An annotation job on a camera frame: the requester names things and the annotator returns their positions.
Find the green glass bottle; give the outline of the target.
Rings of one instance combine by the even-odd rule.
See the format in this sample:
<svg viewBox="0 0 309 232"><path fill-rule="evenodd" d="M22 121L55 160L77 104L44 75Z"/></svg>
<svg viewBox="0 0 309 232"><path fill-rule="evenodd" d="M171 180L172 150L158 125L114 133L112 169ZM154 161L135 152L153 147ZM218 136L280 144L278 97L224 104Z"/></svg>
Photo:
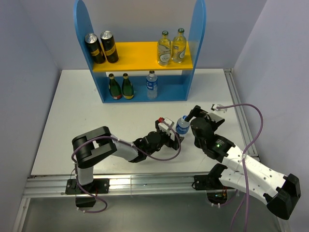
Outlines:
<svg viewBox="0 0 309 232"><path fill-rule="evenodd" d="M127 100L130 100L134 97L134 88L131 81L129 80L127 73L123 74L122 94Z"/></svg>
<svg viewBox="0 0 309 232"><path fill-rule="evenodd" d="M114 100L119 100L122 97L121 88L112 73L109 74L109 92Z"/></svg>

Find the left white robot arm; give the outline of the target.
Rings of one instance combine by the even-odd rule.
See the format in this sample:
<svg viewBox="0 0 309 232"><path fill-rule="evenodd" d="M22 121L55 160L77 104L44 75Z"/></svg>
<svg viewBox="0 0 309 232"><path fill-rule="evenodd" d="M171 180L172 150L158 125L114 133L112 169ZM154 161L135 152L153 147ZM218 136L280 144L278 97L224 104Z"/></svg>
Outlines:
<svg viewBox="0 0 309 232"><path fill-rule="evenodd" d="M152 158L153 153L160 151L163 146L180 153L184 140L173 130L174 123L167 118L162 122L155 122L155 131L133 142L126 142L112 135L106 126L89 131L72 140L72 160L75 165L76 179L67 181L65 193L79 194L107 194L109 179L94 178L94 166L109 156L125 159L130 163L138 163Z"/></svg>

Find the clear glass bottle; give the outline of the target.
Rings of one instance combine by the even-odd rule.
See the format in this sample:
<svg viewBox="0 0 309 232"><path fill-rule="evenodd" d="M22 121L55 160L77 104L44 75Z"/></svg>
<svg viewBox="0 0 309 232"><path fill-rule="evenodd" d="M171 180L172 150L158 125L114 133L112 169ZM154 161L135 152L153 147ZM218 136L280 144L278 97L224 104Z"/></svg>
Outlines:
<svg viewBox="0 0 309 232"><path fill-rule="evenodd" d="M171 58L172 43L168 31L162 31L162 36L157 42L157 61L161 66L168 65Z"/></svg>
<svg viewBox="0 0 309 232"><path fill-rule="evenodd" d="M184 36L184 29L179 28L178 34L174 37L172 42L172 60L175 63L183 62L186 51L187 40Z"/></svg>

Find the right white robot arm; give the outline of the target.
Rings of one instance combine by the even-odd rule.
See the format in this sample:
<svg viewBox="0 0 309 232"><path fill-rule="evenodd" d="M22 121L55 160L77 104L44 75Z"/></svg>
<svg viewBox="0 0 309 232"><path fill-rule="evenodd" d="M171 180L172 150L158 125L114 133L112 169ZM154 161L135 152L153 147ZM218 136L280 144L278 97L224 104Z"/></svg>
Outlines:
<svg viewBox="0 0 309 232"><path fill-rule="evenodd" d="M301 197L299 178L265 166L232 141L215 134L225 112L226 108L219 105L213 105L209 113L196 105L185 119L190 122L194 145L217 161L208 174L209 184L216 189L238 189L260 200L275 216L288 220Z"/></svg>

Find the plastic water bottle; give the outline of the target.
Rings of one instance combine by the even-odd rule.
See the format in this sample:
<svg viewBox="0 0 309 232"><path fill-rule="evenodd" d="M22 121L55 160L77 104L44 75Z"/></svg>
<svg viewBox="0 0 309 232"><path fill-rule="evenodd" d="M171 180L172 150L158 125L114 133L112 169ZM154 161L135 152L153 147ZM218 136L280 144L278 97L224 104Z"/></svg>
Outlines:
<svg viewBox="0 0 309 232"><path fill-rule="evenodd" d="M149 71L146 77L147 97L149 99L155 99L157 97L157 83L157 75L154 71Z"/></svg>
<svg viewBox="0 0 309 232"><path fill-rule="evenodd" d="M184 136L188 133L190 127L190 122L186 121L186 115L183 115L181 118L178 119L176 124L176 132L180 136Z"/></svg>

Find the plastic water bottle front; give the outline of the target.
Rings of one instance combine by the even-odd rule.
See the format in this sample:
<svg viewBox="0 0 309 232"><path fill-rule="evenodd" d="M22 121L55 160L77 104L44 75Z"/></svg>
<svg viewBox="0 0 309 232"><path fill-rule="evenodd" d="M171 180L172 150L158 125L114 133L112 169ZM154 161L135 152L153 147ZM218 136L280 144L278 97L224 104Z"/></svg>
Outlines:
<svg viewBox="0 0 309 232"><path fill-rule="evenodd" d="M181 118L178 119L176 124L176 132L180 136L184 136L188 133L190 127L190 122L186 121L186 115L183 115Z"/></svg>

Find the green glass bottle front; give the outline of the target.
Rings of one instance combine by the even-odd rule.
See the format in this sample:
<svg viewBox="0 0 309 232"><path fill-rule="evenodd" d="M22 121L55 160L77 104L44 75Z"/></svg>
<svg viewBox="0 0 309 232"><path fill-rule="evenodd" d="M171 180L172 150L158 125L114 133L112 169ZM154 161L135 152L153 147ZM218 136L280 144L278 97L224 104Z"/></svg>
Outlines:
<svg viewBox="0 0 309 232"><path fill-rule="evenodd" d="M127 73L123 74L122 94L127 100L130 100L134 97L134 88L131 81L129 80Z"/></svg>

